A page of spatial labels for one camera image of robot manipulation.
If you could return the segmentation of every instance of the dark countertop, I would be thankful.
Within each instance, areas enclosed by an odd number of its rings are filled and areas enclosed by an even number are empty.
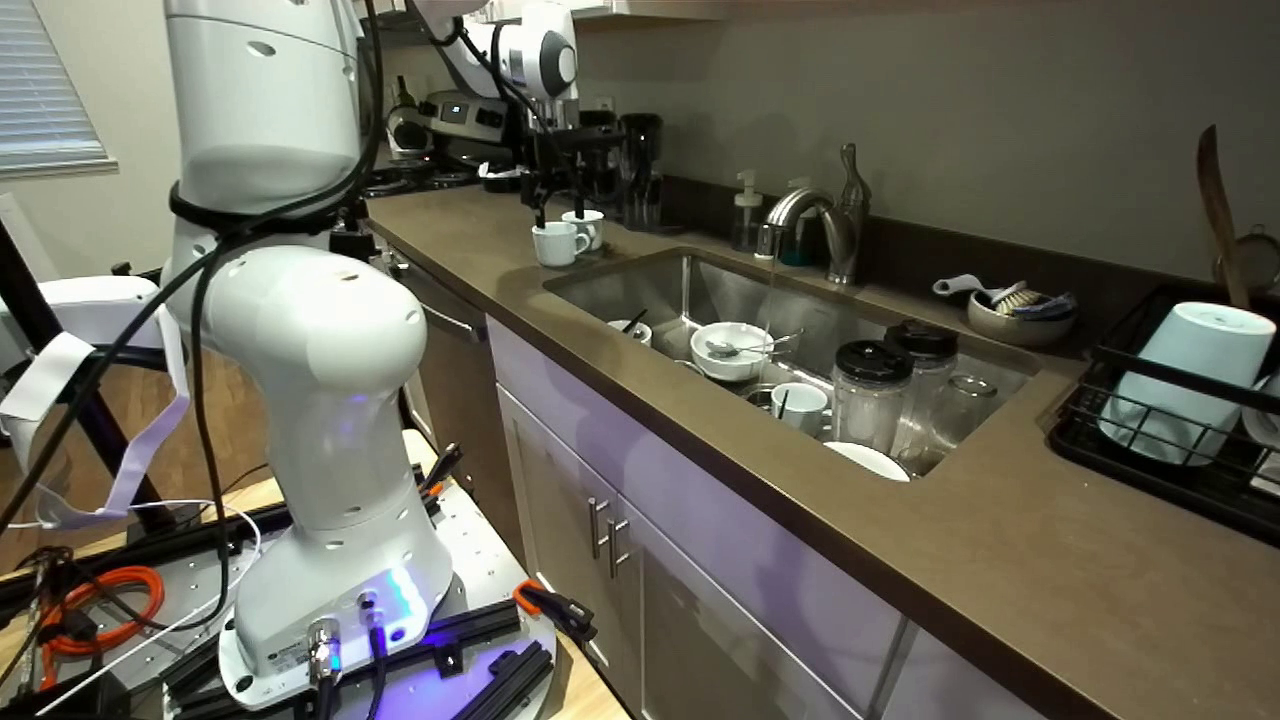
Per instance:
[[[1043,431],[1072,364],[1029,356],[1039,372],[965,447],[882,485],[545,291],[514,197],[392,197],[370,223],[1039,713],[1280,717],[1280,547],[1060,460]],[[722,246],[604,237],[606,254]],[[961,327],[882,287],[856,301]]]

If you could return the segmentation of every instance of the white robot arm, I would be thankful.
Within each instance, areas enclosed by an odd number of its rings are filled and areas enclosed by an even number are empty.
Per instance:
[[[411,0],[411,9],[477,94],[514,94],[535,124],[555,124],[558,98],[577,98],[577,32],[558,4],[531,0],[512,25],[467,16],[484,0]]]
[[[477,93],[523,93],[535,109],[571,94],[564,9],[531,4],[512,29],[456,19],[470,9],[478,0],[416,0]],[[258,382],[268,462],[291,510],[219,631],[229,690],[268,706],[316,684],[307,657],[328,643],[347,667],[367,664],[367,597],[398,653],[451,584],[394,410],[429,327],[394,278],[316,244],[330,223],[316,207],[334,207],[370,155],[350,4],[169,0],[169,46],[184,146],[169,276],[219,254],[207,291],[184,287],[169,306]]]

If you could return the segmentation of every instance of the kitchen sink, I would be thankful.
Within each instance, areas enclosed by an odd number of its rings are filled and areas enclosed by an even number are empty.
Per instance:
[[[856,303],[835,287],[812,287],[751,259],[727,259],[689,246],[580,268],[549,278],[549,291],[591,310],[594,321],[627,321],[645,306],[651,346],[682,364],[689,372],[697,372],[689,341],[702,325],[738,321],[773,330],[777,359],[747,382],[718,382],[722,391],[734,391],[763,406],[769,388],[780,381],[833,388],[826,375],[838,344],[880,341],[886,325],[904,321]],[[961,341],[954,372],[979,381],[991,391],[988,410],[997,410],[1029,381],[1033,368],[1017,364],[1017,356],[1009,352]]]

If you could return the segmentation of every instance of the window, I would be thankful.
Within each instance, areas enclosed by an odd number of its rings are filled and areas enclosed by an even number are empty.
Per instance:
[[[30,0],[0,0],[0,173],[102,165]]]

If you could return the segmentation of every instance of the red cable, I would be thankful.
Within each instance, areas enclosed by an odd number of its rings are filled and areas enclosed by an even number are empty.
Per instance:
[[[77,584],[57,609],[44,612],[41,628],[59,628],[66,612],[93,603],[102,591],[124,591],[124,588],[143,588],[146,591],[146,609],[137,612],[140,619],[124,619],[117,628],[102,628],[93,641],[50,634],[44,643],[44,677],[41,677],[44,688],[57,684],[57,657],[99,657],[108,648],[129,643],[137,631],[143,631],[146,619],[156,619],[156,612],[164,603],[164,575],[156,567],[143,567],[143,562],[108,567],[97,579]]]

